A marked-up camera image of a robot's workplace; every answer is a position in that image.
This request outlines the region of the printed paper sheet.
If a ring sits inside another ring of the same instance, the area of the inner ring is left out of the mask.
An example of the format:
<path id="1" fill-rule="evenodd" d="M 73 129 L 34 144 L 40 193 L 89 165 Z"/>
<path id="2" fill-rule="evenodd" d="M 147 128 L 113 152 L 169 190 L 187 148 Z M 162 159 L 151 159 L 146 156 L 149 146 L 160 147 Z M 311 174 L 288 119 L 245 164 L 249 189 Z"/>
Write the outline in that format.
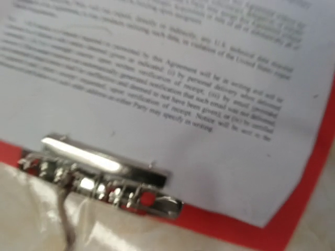
<path id="1" fill-rule="evenodd" d="M 59 133 L 171 173 L 263 227 L 298 184 L 334 75 L 334 1 L 1 1 L 1 139 Z"/>

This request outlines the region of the metal folder clip bottom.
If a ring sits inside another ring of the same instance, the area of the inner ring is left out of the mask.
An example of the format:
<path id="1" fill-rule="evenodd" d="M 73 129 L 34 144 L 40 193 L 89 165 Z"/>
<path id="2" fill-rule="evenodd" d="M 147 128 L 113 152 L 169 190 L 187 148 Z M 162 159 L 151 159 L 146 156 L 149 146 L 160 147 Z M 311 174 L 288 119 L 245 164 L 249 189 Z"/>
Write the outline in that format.
<path id="1" fill-rule="evenodd" d="M 42 149 L 23 149 L 18 168 L 57 187 L 57 207 L 65 250 L 75 248 L 75 230 L 65 200 L 72 192 L 135 214 L 176 219 L 183 201 L 163 192 L 170 173 L 52 133 L 41 139 Z"/>

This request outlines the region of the red clip file folder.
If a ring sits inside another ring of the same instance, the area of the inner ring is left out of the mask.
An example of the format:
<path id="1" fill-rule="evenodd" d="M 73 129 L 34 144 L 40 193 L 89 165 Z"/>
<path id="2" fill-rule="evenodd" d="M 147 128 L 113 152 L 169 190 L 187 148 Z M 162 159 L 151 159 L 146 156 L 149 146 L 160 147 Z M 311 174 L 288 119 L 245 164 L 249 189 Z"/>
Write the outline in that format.
<path id="1" fill-rule="evenodd" d="M 52 185 L 21 173 L 23 149 L 40 151 L 57 133 L 104 154 L 166 171 L 163 192 L 184 202 L 167 234 L 143 218 L 71 195 L 76 250 L 177 250 L 210 236 L 246 247 L 283 250 L 306 209 L 334 138 L 334 89 L 282 88 L 272 133 L 224 128 L 193 117 L 175 121 L 126 105 L 127 90 L 80 77 L 1 74 L 1 250 L 60 250 Z"/>

